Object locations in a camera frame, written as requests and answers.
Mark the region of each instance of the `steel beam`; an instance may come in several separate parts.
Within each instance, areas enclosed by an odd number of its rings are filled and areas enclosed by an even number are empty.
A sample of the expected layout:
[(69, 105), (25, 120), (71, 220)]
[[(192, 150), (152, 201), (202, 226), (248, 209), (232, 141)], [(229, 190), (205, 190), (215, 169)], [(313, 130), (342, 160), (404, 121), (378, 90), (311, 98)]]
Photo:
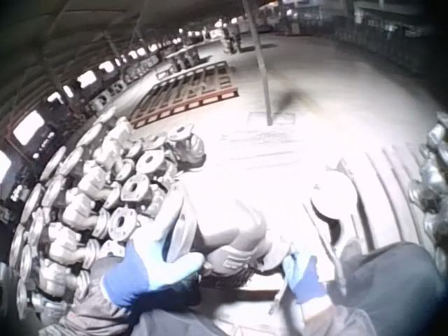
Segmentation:
[(263, 92), (265, 94), (265, 105), (266, 105), (266, 121), (268, 126), (272, 126), (272, 110), (271, 110), (271, 99), (269, 96), (269, 84), (267, 82), (267, 72), (265, 59), (263, 58), (263, 53), (261, 51), (260, 36), (258, 35), (255, 20), (253, 19), (253, 14), (249, 0), (242, 0), (244, 11), (247, 15), (247, 20), (249, 23), (249, 29), (251, 30), (253, 44), (255, 45), (255, 53), (257, 55), (258, 68), (260, 69), (261, 80), (263, 84)]

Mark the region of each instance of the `hand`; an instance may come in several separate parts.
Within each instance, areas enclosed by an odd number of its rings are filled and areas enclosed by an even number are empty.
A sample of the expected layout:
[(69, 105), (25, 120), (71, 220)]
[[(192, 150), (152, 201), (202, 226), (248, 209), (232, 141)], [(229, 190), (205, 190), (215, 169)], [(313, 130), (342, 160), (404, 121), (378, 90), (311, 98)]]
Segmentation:
[(308, 252), (292, 253), (282, 263), (286, 280), (300, 305), (327, 295), (319, 283), (317, 275), (317, 258)]
[(139, 229), (126, 246), (123, 261), (101, 280), (115, 305), (131, 307), (141, 295), (165, 289), (201, 268), (204, 263), (201, 253), (188, 253), (173, 263), (166, 263), (162, 257), (165, 233), (176, 224), (182, 205), (183, 194), (174, 188), (154, 223)]

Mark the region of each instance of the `stack of valve castings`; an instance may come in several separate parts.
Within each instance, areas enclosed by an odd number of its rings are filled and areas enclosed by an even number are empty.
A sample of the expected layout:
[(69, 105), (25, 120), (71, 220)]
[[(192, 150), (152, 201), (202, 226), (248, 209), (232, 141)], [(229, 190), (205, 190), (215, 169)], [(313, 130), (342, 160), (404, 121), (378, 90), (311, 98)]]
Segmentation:
[(192, 125), (131, 140), (129, 121), (103, 113), (68, 153), (61, 147), (30, 192), (10, 250), (20, 275), (17, 309), (57, 322), (90, 284), (104, 256), (125, 254), (140, 226), (154, 221), (178, 174), (205, 161)]
[(448, 253), (448, 114), (437, 113), (437, 124), (420, 146), (421, 181), (409, 185), (409, 199), (424, 213), (425, 233), (435, 245), (435, 261), (447, 273)]

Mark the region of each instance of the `jacket sleeve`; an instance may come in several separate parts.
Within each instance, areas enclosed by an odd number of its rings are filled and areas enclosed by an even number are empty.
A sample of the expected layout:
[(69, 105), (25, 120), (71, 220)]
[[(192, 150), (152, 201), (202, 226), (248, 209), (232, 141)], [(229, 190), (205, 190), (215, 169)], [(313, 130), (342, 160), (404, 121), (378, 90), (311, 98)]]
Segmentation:
[(58, 324), (39, 331), (39, 336), (121, 335), (129, 328), (130, 311), (114, 305), (102, 293), (100, 279), (94, 280), (81, 301), (75, 301)]
[(330, 306), (305, 323), (304, 336), (376, 336), (367, 313), (361, 309)]

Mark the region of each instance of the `window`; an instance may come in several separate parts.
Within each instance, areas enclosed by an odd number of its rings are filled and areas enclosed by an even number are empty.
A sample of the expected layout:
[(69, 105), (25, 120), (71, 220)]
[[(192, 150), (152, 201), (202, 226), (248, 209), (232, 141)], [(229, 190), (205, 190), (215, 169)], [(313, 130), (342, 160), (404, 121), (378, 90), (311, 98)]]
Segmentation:
[(0, 150), (0, 183), (3, 182), (9, 167), (11, 167), (11, 160)]
[(111, 61), (107, 61), (107, 62), (101, 63), (98, 66), (98, 69), (104, 69), (106, 72), (112, 72), (115, 68), (113, 67), (113, 64)]
[(135, 52), (135, 50), (129, 51), (128, 55), (132, 57), (134, 60), (137, 59), (137, 53)]
[(69, 98), (73, 98), (74, 95), (69, 86), (64, 85), (63, 89)]
[(41, 115), (37, 113), (37, 111), (32, 111), (14, 129), (14, 136), (23, 146), (25, 146), (44, 123)]
[(86, 71), (78, 77), (78, 82), (81, 84), (81, 89), (89, 86), (97, 80), (97, 77), (92, 70)]
[(146, 51), (143, 48), (140, 48), (137, 50), (137, 54), (139, 54), (140, 56), (144, 56), (146, 55)]
[(58, 92), (54, 92), (54, 93), (50, 94), (50, 96), (47, 98), (47, 102), (53, 102), (56, 99), (58, 99), (62, 104), (62, 98)]

